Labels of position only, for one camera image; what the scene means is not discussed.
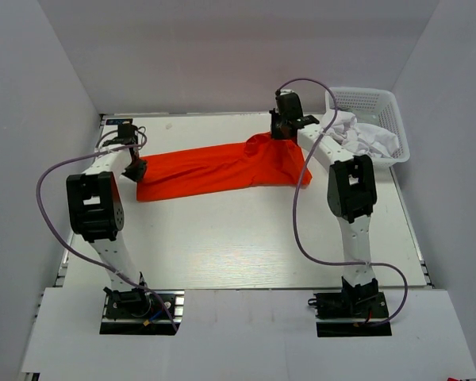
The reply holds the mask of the orange t shirt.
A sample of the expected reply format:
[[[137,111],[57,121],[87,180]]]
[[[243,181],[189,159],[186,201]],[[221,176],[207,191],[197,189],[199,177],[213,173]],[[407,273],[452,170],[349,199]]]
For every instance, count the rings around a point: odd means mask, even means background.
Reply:
[[[136,186],[136,200],[155,202],[249,187],[310,184],[300,147],[258,133],[239,143],[220,144],[145,156],[147,171]]]

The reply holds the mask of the white t shirt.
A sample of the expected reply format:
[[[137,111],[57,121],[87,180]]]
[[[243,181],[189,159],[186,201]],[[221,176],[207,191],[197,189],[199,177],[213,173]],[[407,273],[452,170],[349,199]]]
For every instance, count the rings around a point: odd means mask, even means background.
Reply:
[[[359,122],[352,112],[338,111],[326,134],[356,155],[393,159],[400,150],[396,134],[377,125]]]

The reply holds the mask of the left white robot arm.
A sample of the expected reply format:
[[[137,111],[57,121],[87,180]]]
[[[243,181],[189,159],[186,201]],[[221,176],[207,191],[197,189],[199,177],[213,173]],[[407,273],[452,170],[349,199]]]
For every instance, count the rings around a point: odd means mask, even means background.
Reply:
[[[125,212],[117,179],[124,176],[140,182],[147,163],[139,155],[139,129],[127,121],[117,126],[117,135],[103,143],[105,149],[83,173],[66,180],[70,223],[74,233],[96,251],[106,265],[111,287],[106,288],[111,306],[127,309],[142,317],[152,307],[152,297],[145,292],[144,277],[133,264],[121,230]]]

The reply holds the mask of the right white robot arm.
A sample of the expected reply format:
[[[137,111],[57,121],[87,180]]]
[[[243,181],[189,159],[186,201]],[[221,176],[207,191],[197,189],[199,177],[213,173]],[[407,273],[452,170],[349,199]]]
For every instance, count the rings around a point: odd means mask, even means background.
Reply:
[[[328,173],[327,202],[340,225],[344,260],[318,260],[303,248],[300,251],[314,263],[344,269],[340,305],[351,316],[361,316],[378,295],[378,281],[370,265],[370,218],[377,202],[372,160],[367,155],[349,152],[327,134],[337,112],[323,129],[317,130],[315,126],[320,122],[303,114],[295,92],[277,90],[275,101],[276,107],[270,111],[272,137],[295,139],[309,152],[306,159],[314,158]]]

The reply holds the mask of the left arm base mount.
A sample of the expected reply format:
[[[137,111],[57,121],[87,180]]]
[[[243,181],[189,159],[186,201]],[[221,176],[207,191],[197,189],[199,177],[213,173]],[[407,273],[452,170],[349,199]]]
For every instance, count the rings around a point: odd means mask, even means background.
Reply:
[[[99,333],[126,336],[174,336],[181,325],[183,291],[160,291],[160,302],[151,293],[142,290],[127,292],[104,289],[106,298]]]

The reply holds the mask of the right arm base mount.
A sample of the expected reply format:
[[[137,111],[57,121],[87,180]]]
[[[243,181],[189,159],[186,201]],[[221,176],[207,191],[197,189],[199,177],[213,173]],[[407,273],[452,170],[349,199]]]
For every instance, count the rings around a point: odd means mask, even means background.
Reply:
[[[383,292],[353,308],[340,292],[316,293],[307,304],[315,311],[318,338],[392,336],[389,322],[378,324],[390,315]]]

